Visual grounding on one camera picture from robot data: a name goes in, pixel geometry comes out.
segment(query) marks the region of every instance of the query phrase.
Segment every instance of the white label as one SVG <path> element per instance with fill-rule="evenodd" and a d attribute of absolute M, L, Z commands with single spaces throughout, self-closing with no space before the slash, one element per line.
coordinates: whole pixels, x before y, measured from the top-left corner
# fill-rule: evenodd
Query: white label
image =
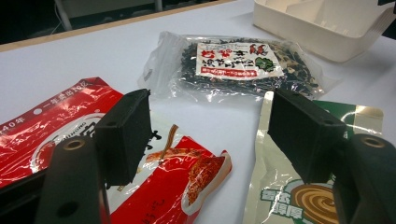
<path fill-rule="evenodd" d="M 283 76 L 274 52 L 262 43 L 198 43 L 196 73 L 233 80 Z"/>

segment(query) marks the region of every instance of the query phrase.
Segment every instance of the red snack package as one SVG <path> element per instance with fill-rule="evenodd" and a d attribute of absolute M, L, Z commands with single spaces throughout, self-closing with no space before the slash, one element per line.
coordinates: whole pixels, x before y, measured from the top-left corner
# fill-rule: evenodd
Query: red snack package
<path fill-rule="evenodd" d="M 0 126 L 0 188 L 46 168 L 52 150 L 96 122 L 122 97 L 101 78 L 85 78 Z"/>
<path fill-rule="evenodd" d="M 0 188 L 45 169 L 64 139 L 93 134 L 122 97 L 99 77 L 82 79 L 0 129 Z M 153 138 L 134 181 L 106 191 L 112 223 L 192 223 L 232 169 L 176 125 L 150 112 Z"/>

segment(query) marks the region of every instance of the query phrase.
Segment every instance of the screw hole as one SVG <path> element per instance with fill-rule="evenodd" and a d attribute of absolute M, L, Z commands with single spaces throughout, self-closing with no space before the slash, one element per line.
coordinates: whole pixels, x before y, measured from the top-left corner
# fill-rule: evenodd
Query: screw hole
<path fill-rule="evenodd" d="M 69 202 L 64 203 L 57 212 L 58 217 L 70 217 L 78 210 L 78 203 Z"/>
<path fill-rule="evenodd" d="M 385 146 L 385 144 L 382 141 L 380 141 L 379 139 L 375 139 L 373 137 L 364 137 L 361 139 L 361 141 L 369 147 L 384 147 Z"/>
<path fill-rule="evenodd" d="M 68 142 L 66 145 L 64 145 L 64 150 L 75 150 L 78 148 L 81 148 L 84 146 L 85 141 L 82 139 L 76 139 Z"/>

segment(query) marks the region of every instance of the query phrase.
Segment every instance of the product label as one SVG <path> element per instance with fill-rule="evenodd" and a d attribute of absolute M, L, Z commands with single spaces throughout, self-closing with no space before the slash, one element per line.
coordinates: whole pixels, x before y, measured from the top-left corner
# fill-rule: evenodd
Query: product label
<path fill-rule="evenodd" d="M 273 215 L 293 220 L 294 224 L 338 223 L 333 181 L 328 184 L 308 184 L 303 180 L 290 181 L 283 190 L 262 189 L 261 201 L 269 202 Z"/>
<path fill-rule="evenodd" d="M 198 43 L 196 73 L 233 80 L 283 76 L 274 52 L 263 43 Z"/>

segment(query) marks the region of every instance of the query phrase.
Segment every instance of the green and white package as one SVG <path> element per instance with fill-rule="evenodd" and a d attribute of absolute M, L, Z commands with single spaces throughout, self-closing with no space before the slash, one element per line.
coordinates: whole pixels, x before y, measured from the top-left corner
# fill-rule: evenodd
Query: green and white package
<path fill-rule="evenodd" d="M 304 184 L 285 154 L 268 135 L 274 93 L 264 96 L 256 135 L 256 162 L 243 223 L 339 223 L 332 196 L 333 176 L 325 184 Z M 383 113 L 378 108 L 314 101 L 347 125 L 345 138 L 354 133 L 380 136 Z"/>

